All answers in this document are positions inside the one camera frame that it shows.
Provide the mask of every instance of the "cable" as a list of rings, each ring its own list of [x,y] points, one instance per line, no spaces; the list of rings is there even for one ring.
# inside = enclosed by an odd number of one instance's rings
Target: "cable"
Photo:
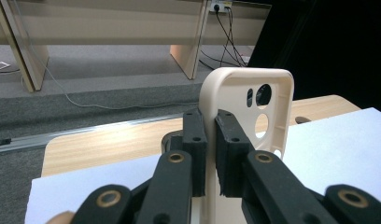
[[[74,102],[71,100],[71,98],[68,96],[68,93],[66,92],[65,88],[56,80],[56,78],[53,76],[51,71],[48,69],[48,67],[43,63],[43,61],[39,58],[39,55],[35,52],[33,41],[28,33],[28,30],[25,26],[24,20],[22,18],[22,14],[19,8],[19,5],[17,3],[17,0],[13,0],[13,3],[15,4],[16,10],[19,13],[19,19],[21,21],[22,27],[24,27],[24,32],[30,41],[30,47],[33,54],[36,56],[38,62],[46,69],[51,79],[57,84],[57,86],[60,88],[60,90],[65,95],[66,99],[73,105],[79,106],[79,107],[98,107],[103,109],[110,109],[110,110],[122,110],[122,109],[130,109],[130,108],[157,108],[157,107],[163,107],[163,106],[169,106],[169,105],[197,105],[198,102],[192,102],[192,103],[170,103],[170,104],[164,104],[164,105],[131,105],[131,106],[125,106],[125,107],[109,107],[104,105],[81,105],[79,103]]]
[[[208,55],[206,55],[204,52],[203,52],[203,50],[201,49],[200,50],[202,53],[203,53],[203,55],[205,55],[205,57],[207,57],[207,58],[209,58],[209,59],[211,59],[211,60],[214,60],[214,61],[216,61],[216,62],[221,62],[220,60],[218,60],[218,59],[215,59],[215,58],[212,58],[212,57],[210,57],[210,56],[208,56]],[[234,64],[234,63],[228,63],[228,62],[224,62],[224,61],[222,61],[223,63],[226,63],[226,64],[230,64],[230,65],[233,65],[233,66],[237,66],[237,67],[239,67],[239,65],[237,65],[237,64]]]
[[[234,56],[236,56],[236,61],[240,64],[239,59],[237,58],[236,48],[234,47],[233,32],[232,32],[232,24],[233,24],[232,9],[230,7],[225,7],[225,8],[228,9],[228,14],[229,14],[229,37],[231,37],[231,35],[232,35],[232,47],[233,47],[233,51],[234,51]]]
[[[231,18],[230,16],[231,14],[229,14],[229,24],[230,24],[230,30],[229,30],[229,37],[232,36],[232,42],[233,42],[233,32],[232,32],[232,22],[233,22],[233,18]],[[240,64],[238,58],[237,58],[237,55],[234,53],[234,55],[236,56],[236,58],[234,58],[232,56],[232,54],[227,50],[227,47],[228,47],[228,43],[229,43],[229,40],[230,38],[226,38],[226,44],[223,46],[224,47],[224,51],[222,52],[222,57],[220,58],[221,61],[223,60],[223,57],[225,55],[225,52],[228,52],[228,54],[232,57],[233,60],[235,60],[237,63],[238,63],[238,66],[241,67],[242,64]]]
[[[0,72],[0,76],[11,75],[11,74],[17,73],[19,71],[20,71],[20,69],[16,69],[16,70],[13,70],[13,71],[7,71],[7,72]]]
[[[209,69],[211,69],[211,70],[215,70],[215,68],[213,68],[213,67],[211,67],[210,65],[204,63],[204,62],[203,62],[202,60],[200,60],[200,59],[199,59],[199,62],[200,62],[202,65],[206,66],[207,68],[209,68]]]
[[[223,27],[223,24],[222,24],[222,22],[220,21],[218,12],[216,12],[216,16],[217,16],[218,22],[219,22],[219,24],[220,24],[220,27],[222,27],[223,32],[225,33],[225,35],[226,35],[226,37],[228,38],[229,42],[231,42],[231,44],[232,44],[232,46],[233,46],[234,53],[237,53],[237,54],[240,56],[240,59],[243,61],[243,59],[241,58],[240,53],[238,52],[237,48],[234,46],[234,43],[232,42],[232,40],[231,40],[230,37],[228,36],[228,33],[227,33],[226,30],[225,30],[225,27]]]

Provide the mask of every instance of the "white sheet of paper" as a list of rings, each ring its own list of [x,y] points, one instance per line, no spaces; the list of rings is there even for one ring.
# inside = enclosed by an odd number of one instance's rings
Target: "white sheet of paper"
[[[289,127],[284,163],[308,188],[363,189],[381,202],[381,112],[368,108]]]
[[[46,223],[59,213],[76,212],[89,194],[105,185],[134,189],[153,176],[158,159],[156,155],[34,179],[24,223]]]
[[[152,177],[158,159],[156,155],[35,179],[25,223],[46,223],[64,211],[77,211],[90,193],[107,184],[133,189]],[[320,194],[330,185],[348,184],[381,201],[381,113],[369,108],[289,127],[284,163]]]

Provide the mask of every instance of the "wooden board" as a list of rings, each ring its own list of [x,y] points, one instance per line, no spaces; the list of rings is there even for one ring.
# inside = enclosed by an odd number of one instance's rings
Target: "wooden board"
[[[295,125],[295,118],[300,116],[317,120],[357,110],[360,110],[357,106],[337,95],[294,101],[289,125]],[[267,127],[266,120],[258,124],[262,129]],[[57,137],[46,147],[42,176],[161,153],[162,138],[177,130],[182,130],[182,119]]]

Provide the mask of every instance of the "power outlet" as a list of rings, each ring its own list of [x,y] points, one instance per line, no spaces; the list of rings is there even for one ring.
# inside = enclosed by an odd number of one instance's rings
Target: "power outlet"
[[[214,9],[215,5],[219,6],[219,12],[228,12],[228,10],[225,9],[225,7],[232,7],[232,1],[212,0],[211,1],[211,6],[210,6],[210,11],[212,11],[212,12],[216,11]]]

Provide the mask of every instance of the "desk leg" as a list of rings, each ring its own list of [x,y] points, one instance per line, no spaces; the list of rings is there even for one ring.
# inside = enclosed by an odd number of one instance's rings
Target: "desk leg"
[[[49,58],[48,48],[32,46],[13,4],[9,4],[7,0],[1,0],[0,8],[2,10],[1,24],[7,27],[6,35],[27,89],[29,92],[40,91]]]
[[[195,79],[197,66],[199,64],[199,49],[202,46],[202,36],[205,32],[205,25],[208,16],[208,1],[204,0],[200,8],[200,19],[196,34],[191,45],[172,45],[170,53],[184,71],[188,79]]]

